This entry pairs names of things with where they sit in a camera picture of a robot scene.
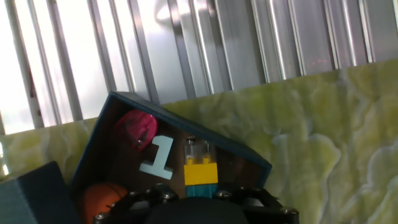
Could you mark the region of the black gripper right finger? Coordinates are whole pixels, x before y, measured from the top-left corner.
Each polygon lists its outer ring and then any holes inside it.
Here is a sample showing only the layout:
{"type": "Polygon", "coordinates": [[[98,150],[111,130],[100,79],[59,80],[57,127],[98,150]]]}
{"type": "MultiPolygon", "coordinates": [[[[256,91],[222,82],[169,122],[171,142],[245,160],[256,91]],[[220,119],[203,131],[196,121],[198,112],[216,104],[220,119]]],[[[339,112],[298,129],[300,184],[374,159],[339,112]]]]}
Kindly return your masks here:
{"type": "Polygon", "coordinates": [[[213,198],[237,205],[248,223],[299,224],[298,210],[283,206],[265,189],[224,186],[213,198]]]}

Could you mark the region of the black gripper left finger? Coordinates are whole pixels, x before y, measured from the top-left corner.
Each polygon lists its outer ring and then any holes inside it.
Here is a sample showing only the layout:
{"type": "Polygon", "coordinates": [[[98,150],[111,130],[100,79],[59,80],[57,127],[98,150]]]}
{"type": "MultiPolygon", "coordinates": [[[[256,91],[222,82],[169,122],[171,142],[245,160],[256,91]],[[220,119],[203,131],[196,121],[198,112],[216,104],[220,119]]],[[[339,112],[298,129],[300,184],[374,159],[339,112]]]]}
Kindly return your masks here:
{"type": "Polygon", "coordinates": [[[178,194],[168,185],[156,184],[145,192],[129,192],[112,204],[108,212],[95,215],[92,224],[144,223],[156,206],[178,199],[178,194]]]}

